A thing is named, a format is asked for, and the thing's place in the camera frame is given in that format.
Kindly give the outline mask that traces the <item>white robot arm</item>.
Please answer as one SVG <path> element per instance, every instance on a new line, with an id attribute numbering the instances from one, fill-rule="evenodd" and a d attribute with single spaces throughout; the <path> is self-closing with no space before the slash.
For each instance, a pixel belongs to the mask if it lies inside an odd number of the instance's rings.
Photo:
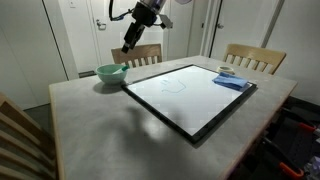
<path id="1" fill-rule="evenodd" d="M 127 53 L 139 41 L 144 29 L 151 27 L 157 20 L 166 0 L 139 0 L 132 12 L 132 22 L 125 34 L 122 52 Z"/>

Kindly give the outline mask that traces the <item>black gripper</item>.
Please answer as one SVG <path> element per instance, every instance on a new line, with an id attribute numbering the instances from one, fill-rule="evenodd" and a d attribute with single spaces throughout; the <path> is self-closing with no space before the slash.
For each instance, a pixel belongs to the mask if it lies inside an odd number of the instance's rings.
<path id="1" fill-rule="evenodd" d="M 137 2 L 132 17 L 135 19 L 135 22 L 130 24 L 128 29 L 129 36 L 124 38 L 125 43 L 121 49 L 125 54 L 127 54 L 129 48 L 134 49 L 144 28 L 153 25 L 156 20 L 156 13 L 143 3 Z"/>

